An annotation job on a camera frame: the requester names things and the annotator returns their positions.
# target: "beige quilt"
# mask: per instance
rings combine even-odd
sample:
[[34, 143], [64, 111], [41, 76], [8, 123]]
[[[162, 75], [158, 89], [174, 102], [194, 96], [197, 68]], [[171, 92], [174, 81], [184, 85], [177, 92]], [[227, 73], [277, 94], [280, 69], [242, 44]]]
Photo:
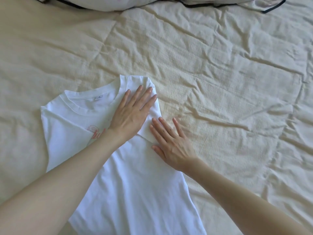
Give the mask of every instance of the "beige quilt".
[[[40, 106], [145, 75], [212, 168], [313, 232], [313, 0], [261, 14], [162, 1], [102, 13], [0, 5], [0, 199], [47, 166]], [[208, 234], [241, 234], [186, 177]], [[62, 234], [75, 234], [67, 224]]]

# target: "bare skin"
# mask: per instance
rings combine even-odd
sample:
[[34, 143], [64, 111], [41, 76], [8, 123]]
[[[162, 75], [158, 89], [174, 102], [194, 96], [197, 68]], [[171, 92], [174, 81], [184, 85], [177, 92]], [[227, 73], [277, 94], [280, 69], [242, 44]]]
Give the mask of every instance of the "bare skin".
[[[90, 184], [111, 154], [143, 125], [156, 95], [145, 105], [151, 88], [142, 86], [127, 104], [128, 90], [110, 127], [90, 146], [22, 189], [0, 206], [0, 234], [57, 235], [75, 211]], [[309, 235], [302, 225], [250, 191], [214, 172], [199, 159], [178, 122], [178, 134], [159, 118], [151, 132], [159, 142], [152, 148], [171, 167], [182, 171], [210, 193], [245, 235]]]
[[152, 120], [150, 129], [160, 144], [152, 146], [152, 149], [168, 165], [198, 182], [244, 235], [312, 235], [275, 206], [212, 170], [197, 157], [175, 118], [173, 123], [178, 134], [164, 119]]

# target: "finger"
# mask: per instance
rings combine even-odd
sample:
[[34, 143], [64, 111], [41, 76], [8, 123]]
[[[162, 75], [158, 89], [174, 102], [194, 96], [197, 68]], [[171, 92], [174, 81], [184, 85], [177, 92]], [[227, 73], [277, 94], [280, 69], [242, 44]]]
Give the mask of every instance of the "finger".
[[159, 146], [153, 145], [151, 148], [160, 156], [160, 158], [162, 158], [163, 161], [166, 160], [165, 153]]
[[158, 133], [158, 131], [154, 128], [153, 125], [150, 125], [150, 130], [151, 130], [152, 135], [158, 141], [158, 143], [162, 146], [165, 146], [166, 145], [165, 139]]
[[155, 118], [152, 118], [152, 124], [154, 128], [158, 131], [158, 133], [165, 139], [166, 142], [173, 139], [171, 135], [166, 131], [166, 129], [161, 125], [161, 123], [156, 120]]
[[162, 117], [159, 117], [159, 121], [161, 122], [161, 124], [166, 129], [166, 131], [168, 132], [169, 135], [171, 135], [173, 138], [177, 138], [178, 137], [178, 135], [171, 128], [171, 126], [169, 126], [168, 123]]
[[131, 100], [128, 103], [129, 106], [133, 106], [136, 103], [141, 91], [142, 91], [142, 85], [140, 85], [137, 88], [135, 94], [133, 95], [133, 97], [131, 98]]
[[140, 97], [139, 100], [137, 100], [137, 102], [135, 103], [134, 106], [137, 106], [139, 109], [141, 109], [141, 107], [145, 104], [145, 102], [147, 101], [147, 98], [150, 96], [152, 91], [152, 87], [149, 87], [144, 94]]
[[125, 92], [121, 102], [119, 103], [118, 109], [121, 109], [125, 106], [130, 93], [131, 91], [129, 89]]
[[157, 100], [157, 94], [155, 94], [151, 99], [141, 108], [143, 112], [149, 112], [150, 108], [154, 105], [155, 101]]
[[180, 124], [178, 123], [177, 119], [173, 118], [173, 123], [175, 125], [175, 128], [177, 130], [177, 133], [178, 133], [179, 137], [185, 138], [186, 135], [184, 134], [184, 132], [183, 132]]

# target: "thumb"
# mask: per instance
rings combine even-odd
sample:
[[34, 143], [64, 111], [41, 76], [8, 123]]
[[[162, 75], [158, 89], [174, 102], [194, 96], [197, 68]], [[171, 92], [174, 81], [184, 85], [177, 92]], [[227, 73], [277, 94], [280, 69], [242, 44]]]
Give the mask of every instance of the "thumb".
[[159, 146], [153, 145], [151, 148], [160, 156], [160, 158], [162, 158], [163, 161], [165, 161], [165, 153]]

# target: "person's left hand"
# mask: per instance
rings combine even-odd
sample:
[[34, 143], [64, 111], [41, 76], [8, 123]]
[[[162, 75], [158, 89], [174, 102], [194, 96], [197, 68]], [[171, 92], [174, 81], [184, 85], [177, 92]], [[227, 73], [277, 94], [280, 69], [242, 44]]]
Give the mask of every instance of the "person's left hand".
[[139, 98], [141, 91], [142, 86], [139, 86], [128, 104], [126, 104], [126, 102], [131, 91], [126, 91], [122, 101], [114, 113], [111, 125], [108, 128], [108, 131], [111, 131], [114, 135], [118, 136], [118, 140], [121, 140], [122, 144], [138, 133], [149, 114], [150, 108], [157, 100], [157, 95], [155, 94], [145, 104], [152, 92], [152, 87], [149, 87]]

